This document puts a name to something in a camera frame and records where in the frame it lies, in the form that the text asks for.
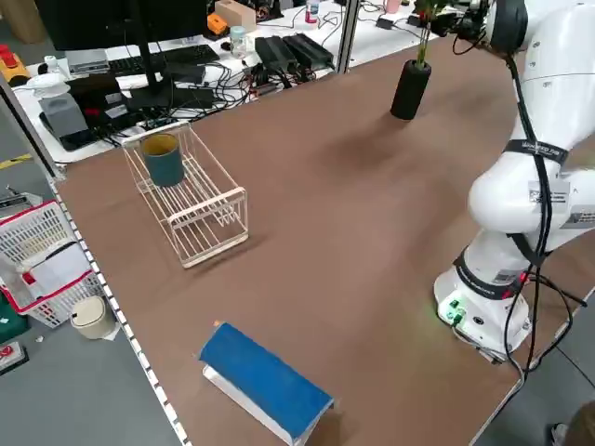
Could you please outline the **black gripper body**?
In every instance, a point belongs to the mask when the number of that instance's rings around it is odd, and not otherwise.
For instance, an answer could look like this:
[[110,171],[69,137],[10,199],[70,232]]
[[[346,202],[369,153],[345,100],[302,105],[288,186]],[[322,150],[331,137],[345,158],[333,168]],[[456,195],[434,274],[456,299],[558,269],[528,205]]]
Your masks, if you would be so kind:
[[449,33],[459,39],[477,40],[483,35],[487,7],[456,8],[447,13],[450,19]]

